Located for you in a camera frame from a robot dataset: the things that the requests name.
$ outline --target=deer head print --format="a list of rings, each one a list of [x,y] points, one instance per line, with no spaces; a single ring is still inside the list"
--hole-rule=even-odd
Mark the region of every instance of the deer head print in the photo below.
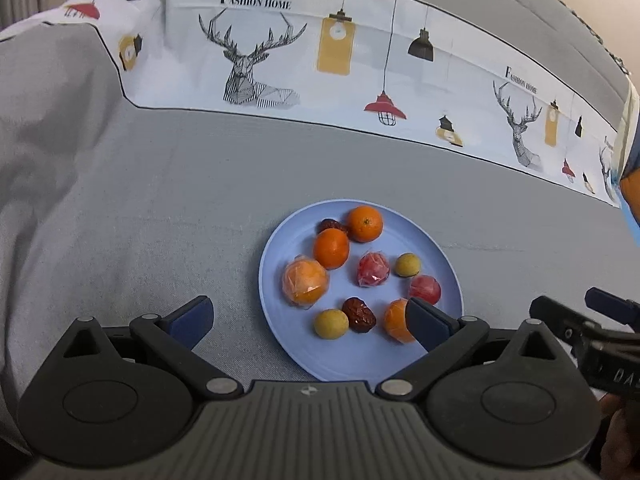
[[[613,153],[613,146],[607,140],[607,137],[604,138],[604,147],[600,150],[600,168],[602,171],[602,179],[604,181],[604,189],[607,191],[607,195],[613,203],[617,203],[618,199],[616,198],[616,193],[613,191],[611,186],[611,162],[610,160],[605,160],[604,153],[606,150],[610,150]]]
[[[290,107],[298,102],[298,95],[289,88],[275,88],[258,81],[254,81],[254,66],[269,57],[269,50],[286,46],[296,41],[306,29],[305,25],[293,34],[293,25],[280,13],[287,24],[286,32],[278,40],[273,37],[273,31],[269,29],[267,41],[256,44],[250,54],[241,54],[238,44],[231,39],[231,25],[226,30],[224,38],[216,32],[216,20],[226,11],[226,8],[217,13],[205,27],[202,17],[198,15],[200,28],[207,39],[221,46],[224,56],[233,63],[231,74],[226,80],[225,101],[236,105],[256,105],[258,107]]]
[[[542,108],[538,110],[536,107],[536,100],[532,97],[533,100],[533,111],[531,115],[529,115],[529,107],[527,107],[527,111],[523,118],[521,118],[520,122],[517,123],[515,118],[513,117],[513,110],[511,110],[510,102],[511,98],[508,97],[507,100],[504,100],[502,96],[502,89],[507,86],[509,83],[505,83],[500,88],[496,89],[495,81],[494,81],[494,94],[495,98],[498,99],[498,104],[507,114],[507,122],[513,131],[513,149],[516,152],[516,157],[518,158],[518,162],[525,166],[526,168],[531,168],[532,170],[542,171],[542,164],[540,161],[540,157],[529,150],[524,143],[522,142],[522,134],[527,129],[527,124],[532,123],[538,117],[540,117],[540,112]]]

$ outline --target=red apple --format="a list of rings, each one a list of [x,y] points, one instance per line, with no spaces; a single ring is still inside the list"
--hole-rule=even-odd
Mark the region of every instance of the red apple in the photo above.
[[[440,284],[433,276],[420,274],[414,276],[409,284],[409,298],[422,298],[435,305],[442,295]]]

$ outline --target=white logo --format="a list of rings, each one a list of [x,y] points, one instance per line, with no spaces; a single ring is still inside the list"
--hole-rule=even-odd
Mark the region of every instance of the white logo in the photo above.
[[[318,393],[318,389],[315,386],[311,386],[311,384],[308,384],[304,388],[300,389],[300,393],[306,395],[307,397],[311,397],[312,395]]]

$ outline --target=blue plate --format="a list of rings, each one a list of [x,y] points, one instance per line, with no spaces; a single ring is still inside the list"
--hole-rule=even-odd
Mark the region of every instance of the blue plate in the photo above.
[[[299,254],[313,257],[316,227],[325,218],[344,220],[348,212],[362,204],[377,208],[385,227],[377,240],[368,244],[351,243],[347,262],[331,270],[328,292],[309,310],[290,306],[282,292],[282,273]],[[422,261],[422,274],[430,274],[442,288],[437,307],[451,317],[462,316],[462,293],[449,260],[431,237],[416,224],[386,207],[359,200],[327,200],[304,207],[273,232],[262,252],[258,271],[260,301],[273,335],[290,357],[321,381],[369,381],[375,386],[426,354],[419,343],[401,344],[389,337],[383,327],[386,306],[406,298],[409,279],[393,272],[385,283],[371,288],[356,284],[360,257],[367,251],[382,251],[392,269],[403,253],[415,253]],[[328,308],[340,308],[347,298],[356,296],[373,311],[377,325],[366,334],[352,330],[339,339],[319,338],[313,328],[314,317]]]

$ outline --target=small yellow fruit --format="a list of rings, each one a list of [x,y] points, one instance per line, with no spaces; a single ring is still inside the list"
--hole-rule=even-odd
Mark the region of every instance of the small yellow fruit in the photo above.
[[[349,318],[337,308],[323,310],[314,320],[314,329],[322,339],[338,339],[349,329]]]
[[[396,260],[396,274],[402,278],[415,276],[420,272],[420,258],[413,253],[405,253]]]

